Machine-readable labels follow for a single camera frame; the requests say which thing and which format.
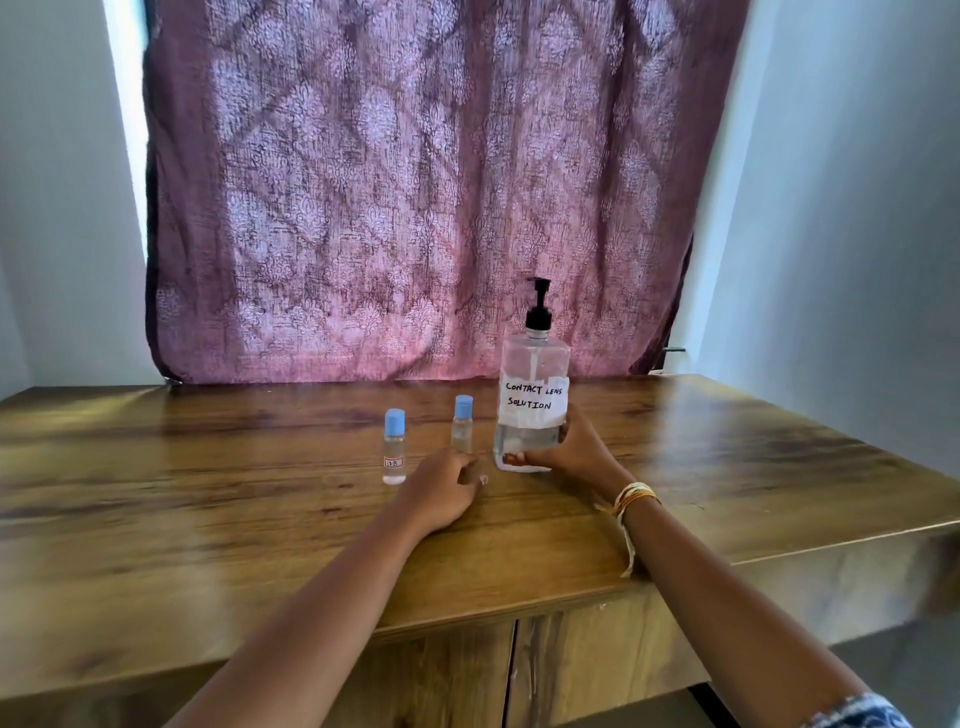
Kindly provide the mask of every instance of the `blue sleeve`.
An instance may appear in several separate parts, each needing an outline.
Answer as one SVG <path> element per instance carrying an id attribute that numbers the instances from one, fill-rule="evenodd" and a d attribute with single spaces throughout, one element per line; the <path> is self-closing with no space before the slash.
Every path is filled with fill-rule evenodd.
<path id="1" fill-rule="evenodd" d="M 886 698 L 867 692 L 817 714 L 804 728 L 910 728 L 910 723 Z"/>

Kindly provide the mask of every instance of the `small bottle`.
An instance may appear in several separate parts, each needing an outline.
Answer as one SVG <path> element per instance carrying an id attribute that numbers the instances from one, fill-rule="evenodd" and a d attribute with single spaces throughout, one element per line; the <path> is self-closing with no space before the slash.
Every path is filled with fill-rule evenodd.
<path id="1" fill-rule="evenodd" d="M 457 395 L 453 404 L 450 446 L 457 452 L 473 453 L 473 397 Z"/>
<path id="2" fill-rule="evenodd" d="M 407 479 L 403 462 L 403 435 L 405 429 L 402 409 L 388 409 L 383 427 L 383 482 L 399 485 Z"/>
<path id="3" fill-rule="evenodd" d="M 533 465 L 507 465 L 505 452 L 552 448 L 559 441 L 560 425 L 566 419 L 570 380 L 566 375 L 570 347 L 552 338 L 553 315 L 543 305 L 548 279 L 528 279 L 537 293 L 536 304 L 527 311 L 526 330 L 507 336 L 500 366 L 500 396 L 493 460 L 500 470 L 536 473 L 549 470 Z"/>

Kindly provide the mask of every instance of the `pump nozzle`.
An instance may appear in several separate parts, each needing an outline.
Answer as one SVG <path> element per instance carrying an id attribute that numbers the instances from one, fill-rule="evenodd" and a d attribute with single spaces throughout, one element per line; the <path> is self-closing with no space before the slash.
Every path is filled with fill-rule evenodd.
<path id="1" fill-rule="evenodd" d="M 543 299 L 547 290 L 550 288 L 550 279 L 529 278 L 534 283 L 534 290 L 537 291 L 537 305 L 527 311 L 527 328 L 537 331 L 549 331 L 553 323 L 553 315 L 543 305 Z"/>

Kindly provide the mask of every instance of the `handwritten label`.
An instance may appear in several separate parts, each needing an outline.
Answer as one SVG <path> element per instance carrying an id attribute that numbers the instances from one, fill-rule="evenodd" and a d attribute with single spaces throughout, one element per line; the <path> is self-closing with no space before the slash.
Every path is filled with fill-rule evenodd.
<path id="1" fill-rule="evenodd" d="M 569 388 L 570 380 L 565 376 L 552 376 L 546 381 L 502 376 L 497 423 L 531 429 L 559 427 L 566 419 Z"/>

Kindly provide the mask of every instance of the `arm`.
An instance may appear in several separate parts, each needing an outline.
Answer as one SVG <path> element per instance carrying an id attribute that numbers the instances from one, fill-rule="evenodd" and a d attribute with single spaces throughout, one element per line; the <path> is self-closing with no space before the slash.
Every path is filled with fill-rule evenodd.
<path id="1" fill-rule="evenodd" d="M 257 630 L 167 728 L 320 725 L 407 557 L 473 501 L 480 481 L 457 482 L 469 461 L 448 450 L 423 460 L 357 540 Z"/>
<path id="2" fill-rule="evenodd" d="M 571 407 L 562 443 L 528 450 L 512 464 L 556 468 L 613 502 L 636 479 Z M 649 497 L 624 518 L 650 572 L 731 712 L 751 728 L 799 726 L 867 686 L 783 610 L 737 576 Z"/>

